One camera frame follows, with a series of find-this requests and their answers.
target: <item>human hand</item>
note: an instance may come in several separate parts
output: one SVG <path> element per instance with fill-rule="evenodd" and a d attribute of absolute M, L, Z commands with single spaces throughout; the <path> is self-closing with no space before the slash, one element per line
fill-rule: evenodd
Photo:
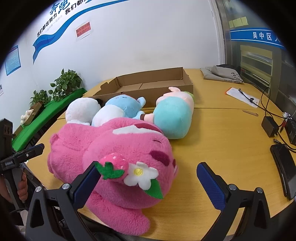
<path fill-rule="evenodd" d="M 26 174 L 22 173 L 22 180 L 18 183 L 18 195 L 21 201 L 26 201 L 28 198 L 28 184 Z"/>

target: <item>yellow table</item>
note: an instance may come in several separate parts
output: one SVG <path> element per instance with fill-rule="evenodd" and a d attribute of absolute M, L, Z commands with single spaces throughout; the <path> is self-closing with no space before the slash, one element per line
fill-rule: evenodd
<path fill-rule="evenodd" d="M 200 93 L 202 101 L 198 104 L 199 108 L 194 109 L 192 125 L 186 137 L 170 141 L 179 166 L 179 174 L 164 200 L 143 210 L 151 221 L 150 230 L 143 235 L 148 238 L 201 240 L 212 226 L 219 211 L 214 209 L 196 177 L 196 166 L 203 161 L 207 162 L 216 174 L 222 176 L 226 183 L 234 183 L 240 189 L 251 191 L 256 187 L 262 187 L 271 216 L 291 203 L 283 195 L 279 174 L 269 150 L 273 139 L 269 138 L 261 127 L 264 111 L 220 94 L 229 87 L 239 88 L 240 85 L 237 87 L 237 84 L 201 80 L 194 77 L 199 70 L 186 71 L 194 83 L 195 90 L 198 90 L 195 94 Z M 218 88 L 208 89 L 214 85 L 213 83 L 220 85 L 220 91 Z M 243 87 L 248 94 L 257 98 L 261 96 L 253 86 L 245 84 Z M 210 92 L 216 94 L 213 95 L 216 98 L 211 101 L 207 95 Z M 95 93 L 93 89 L 90 90 L 90 94 Z M 259 116 L 247 114 L 241 109 L 249 109 Z M 268 109 L 277 114 L 281 113 L 273 103 L 270 103 Z M 280 118 L 275 120 L 278 124 L 281 123 Z M 49 138 L 65 123 L 65 119 L 59 119 L 53 124 L 39 141 L 45 144 L 43 155 L 28 162 L 32 172 L 49 189 L 59 188 L 62 184 L 47 169 Z M 285 131 L 282 132 L 282 136 L 288 140 Z M 80 212 L 100 222 L 87 208 L 84 207 Z M 242 210 L 229 234 L 235 232 L 241 215 Z"/>

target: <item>green leaf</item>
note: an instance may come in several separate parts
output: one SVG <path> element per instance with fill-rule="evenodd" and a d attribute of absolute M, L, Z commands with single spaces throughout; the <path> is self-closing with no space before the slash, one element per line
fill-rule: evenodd
<path fill-rule="evenodd" d="M 94 165 L 95 165 L 96 169 L 99 171 L 99 173 L 101 173 L 102 175 L 105 174 L 105 168 L 102 166 L 101 163 L 95 162 Z"/>
<path fill-rule="evenodd" d="M 111 162 L 106 162 L 104 167 L 99 162 L 96 162 L 95 167 L 103 175 L 103 179 L 119 178 L 124 174 L 124 170 L 114 170 Z"/>
<path fill-rule="evenodd" d="M 147 193 L 151 197 L 163 199 L 163 194 L 161 192 L 159 182 L 156 179 L 151 180 L 151 187 L 149 190 L 145 190 L 145 193 Z"/>
<path fill-rule="evenodd" d="M 124 174 L 124 170 L 114 170 L 109 178 L 119 178 Z"/>

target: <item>smartphone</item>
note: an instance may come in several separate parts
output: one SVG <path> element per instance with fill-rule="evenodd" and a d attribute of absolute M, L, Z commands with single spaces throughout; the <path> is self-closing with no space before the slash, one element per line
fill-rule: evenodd
<path fill-rule="evenodd" d="M 270 147 L 276 163 L 285 197 L 292 200 L 296 195 L 296 166 L 289 149 L 284 144 Z"/>

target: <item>red sign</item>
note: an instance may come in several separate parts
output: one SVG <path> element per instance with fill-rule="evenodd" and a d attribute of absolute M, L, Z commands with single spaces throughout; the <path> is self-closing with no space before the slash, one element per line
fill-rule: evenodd
<path fill-rule="evenodd" d="M 91 30 L 91 24 L 88 22 L 81 26 L 80 28 L 76 29 L 77 37 L 81 36 L 82 34 L 86 33 L 87 31 Z"/>

